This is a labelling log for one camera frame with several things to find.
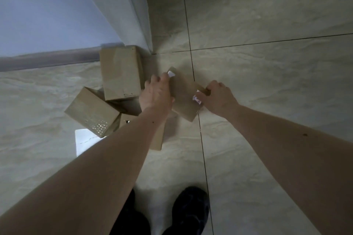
person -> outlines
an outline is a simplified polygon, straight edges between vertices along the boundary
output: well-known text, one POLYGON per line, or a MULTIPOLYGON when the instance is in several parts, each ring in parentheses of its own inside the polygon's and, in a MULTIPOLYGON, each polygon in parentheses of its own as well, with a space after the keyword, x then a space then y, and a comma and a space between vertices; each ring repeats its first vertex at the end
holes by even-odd
MULTIPOLYGON (((207 88, 210 96, 198 92, 197 98, 245 137, 316 228, 322 234, 352 234, 353 144, 242 106, 223 83, 212 81, 207 88)), ((172 108, 168 75, 146 81, 139 102, 139 117, 5 212, 0 217, 1 233, 109 234, 119 213, 126 211, 122 208, 152 137, 172 108)), ((207 221, 208 196, 198 188, 185 191, 174 203, 173 224, 166 234, 197 234, 207 221)))

brown cardboard box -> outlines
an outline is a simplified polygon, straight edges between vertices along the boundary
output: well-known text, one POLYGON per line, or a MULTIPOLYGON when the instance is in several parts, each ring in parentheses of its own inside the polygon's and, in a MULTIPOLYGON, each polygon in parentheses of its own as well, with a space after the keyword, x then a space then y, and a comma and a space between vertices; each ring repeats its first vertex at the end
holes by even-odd
POLYGON ((104 101, 101 91, 84 87, 65 110, 65 113, 102 138, 119 127, 124 109, 104 101))
MULTIPOLYGON (((129 115, 129 114, 121 114, 120 118, 120 126, 122 127, 129 123, 129 121, 135 119, 137 116, 129 115)), ((157 129, 155 136, 152 139, 150 150, 161 150, 163 143, 163 134, 164 134, 165 122, 161 124, 161 126, 157 129)))
POLYGON ((103 48, 99 52, 105 100, 136 97, 144 88, 136 46, 103 48))
POLYGON ((209 90, 188 79, 174 67, 168 70, 170 94, 175 98, 172 110, 192 122, 203 104, 194 97, 197 91, 210 95, 209 90))

white label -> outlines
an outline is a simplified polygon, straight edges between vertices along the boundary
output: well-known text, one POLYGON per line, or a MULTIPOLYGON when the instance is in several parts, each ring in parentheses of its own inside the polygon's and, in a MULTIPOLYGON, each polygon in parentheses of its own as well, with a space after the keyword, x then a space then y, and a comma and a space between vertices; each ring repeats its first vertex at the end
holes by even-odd
POLYGON ((174 72, 172 72, 172 71, 168 71, 168 75, 169 75, 169 77, 175 76, 174 72))
POLYGON ((192 97, 192 100, 195 100, 198 104, 201 104, 201 100, 199 100, 196 95, 192 97))

tile floor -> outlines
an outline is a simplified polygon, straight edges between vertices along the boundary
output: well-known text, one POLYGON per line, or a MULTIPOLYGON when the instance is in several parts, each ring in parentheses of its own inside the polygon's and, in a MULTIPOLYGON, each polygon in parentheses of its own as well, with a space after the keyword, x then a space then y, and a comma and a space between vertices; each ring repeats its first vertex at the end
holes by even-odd
MULTIPOLYGON (((180 67, 217 79, 240 103, 353 141, 353 0, 148 0, 154 52, 148 75, 180 67)), ((72 160, 63 111, 82 85, 99 88, 99 63, 0 73, 0 214, 72 160)), ((241 135, 202 109, 167 121, 136 184, 152 234, 171 223, 188 185, 209 192, 203 234, 318 234, 241 135)))

gray baseboard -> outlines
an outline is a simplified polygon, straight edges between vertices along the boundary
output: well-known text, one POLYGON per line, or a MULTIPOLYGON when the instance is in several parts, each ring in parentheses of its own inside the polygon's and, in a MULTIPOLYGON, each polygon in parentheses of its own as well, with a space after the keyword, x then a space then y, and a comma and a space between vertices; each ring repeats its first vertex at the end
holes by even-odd
POLYGON ((101 47, 41 52, 0 58, 0 72, 99 61, 101 47))

